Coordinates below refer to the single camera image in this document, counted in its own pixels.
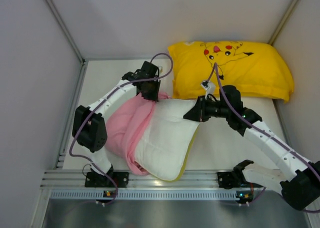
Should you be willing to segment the pink pillowcase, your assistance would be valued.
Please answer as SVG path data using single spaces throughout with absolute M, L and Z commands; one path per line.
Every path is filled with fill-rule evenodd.
M 148 169 L 171 158 L 174 153 L 161 144 L 160 139 L 147 139 L 139 145 L 156 109 L 156 102 L 139 94 L 125 102 L 106 122 L 108 139 L 105 148 L 123 158 L 135 175 L 146 175 Z

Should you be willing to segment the yellow Pikachu pillow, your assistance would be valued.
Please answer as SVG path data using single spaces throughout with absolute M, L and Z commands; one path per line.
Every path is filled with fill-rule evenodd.
M 168 47 L 173 60 L 173 97 L 196 99 L 209 79 L 235 86 L 245 97 L 281 99 L 294 92 L 290 69 L 277 50 L 248 41 L 179 42 Z

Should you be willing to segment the white pillow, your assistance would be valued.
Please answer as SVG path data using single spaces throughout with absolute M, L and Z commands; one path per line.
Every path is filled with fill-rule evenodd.
M 161 140 L 161 144 L 174 155 L 148 169 L 148 173 L 163 181 L 178 180 L 183 174 L 188 160 L 189 150 L 193 145 L 199 122 L 184 119 L 183 116 L 195 105 L 194 100 L 165 99 L 156 103 L 153 117 L 139 142 L 141 146 L 147 139 Z

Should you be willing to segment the aluminium frame post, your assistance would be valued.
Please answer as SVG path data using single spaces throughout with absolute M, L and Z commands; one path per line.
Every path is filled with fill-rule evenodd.
M 281 16 L 281 19 L 279 20 L 278 24 L 276 25 L 270 39 L 268 40 L 268 44 L 271 46 L 274 46 L 277 38 L 285 28 L 286 24 L 290 20 L 292 14 L 294 13 L 295 9 L 297 8 L 298 4 L 301 0 L 290 0 L 287 8 L 285 9 L 285 12 Z
M 63 20 L 54 1 L 53 0 L 44 0 L 44 2 L 46 4 L 46 6 L 48 7 L 48 9 L 50 10 L 51 14 L 53 15 L 58 27 L 62 31 L 65 39 L 67 40 L 67 43 L 70 45 L 70 47 L 73 50 L 74 54 L 76 55 L 78 61 L 81 64 L 84 64 L 86 60 L 84 59 L 84 57 L 82 56 L 82 53 L 80 52 L 78 46 L 76 45 L 76 42 L 75 42 L 74 38 L 72 37 L 70 30 L 68 29 L 65 21 Z

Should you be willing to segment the aluminium frame post left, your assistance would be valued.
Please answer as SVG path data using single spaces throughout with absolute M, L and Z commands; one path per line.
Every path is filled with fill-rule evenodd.
M 86 60 L 84 59 L 84 57 L 82 56 L 82 53 L 80 52 L 78 46 L 76 45 L 76 42 L 75 42 L 74 38 L 72 37 L 70 30 L 68 29 L 65 21 L 63 20 L 54 1 L 53 0 L 44 0 L 44 2 L 46 4 L 46 6 L 48 7 L 48 9 L 50 10 L 51 14 L 53 15 L 58 27 L 62 31 L 65 39 L 67 40 L 67 43 L 70 45 L 70 47 L 73 50 L 74 54 L 76 55 L 78 61 L 81 64 L 84 64 Z

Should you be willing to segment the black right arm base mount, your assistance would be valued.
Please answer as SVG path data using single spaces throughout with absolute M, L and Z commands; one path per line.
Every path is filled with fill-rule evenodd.
M 220 188 L 249 188 L 250 184 L 245 180 L 243 174 L 231 172 L 217 172 L 217 181 Z

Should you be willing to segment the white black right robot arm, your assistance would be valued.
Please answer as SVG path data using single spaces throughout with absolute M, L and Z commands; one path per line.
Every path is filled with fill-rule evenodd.
M 276 136 L 260 115 L 243 106 L 235 86 L 223 86 L 219 94 L 219 100 L 212 95 L 199 96 L 184 119 L 206 122 L 211 117 L 224 118 L 230 128 L 255 144 L 277 167 L 267 169 L 244 160 L 232 171 L 218 174 L 219 186 L 231 189 L 257 184 L 281 195 L 293 209 L 305 211 L 320 197 L 319 162 L 302 157 Z

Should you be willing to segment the aluminium frame post right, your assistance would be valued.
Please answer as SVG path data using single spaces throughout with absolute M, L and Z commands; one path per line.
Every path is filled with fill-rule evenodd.
M 286 24 L 290 20 L 292 14 L 294 13 L 295 9 L 297 8 L 298 4 L 301 0 L 290 0 L 287 8 L 285 9 L 285 12 L 281 16 L 281 19 L 279 20 L 278 24 L 276 25 L 270 39 L 268 40 L 268 44 L 271 46 L 274 46 L 277 38 L 285 28 Z

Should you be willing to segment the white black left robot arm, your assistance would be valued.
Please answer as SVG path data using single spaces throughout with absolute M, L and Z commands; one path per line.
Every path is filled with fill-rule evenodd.
M 106 121 L 125 102 L 138 95 L 146 101 L 157 101 L 161 81 L 158 66 L 145 61 L 140 69 L 128 72 L 106 95 L 88 106 L 80 105 L 74 114 L 69 154 L 84 158 L 96 173 L 112 169 L 105 144 L 108 139 Z

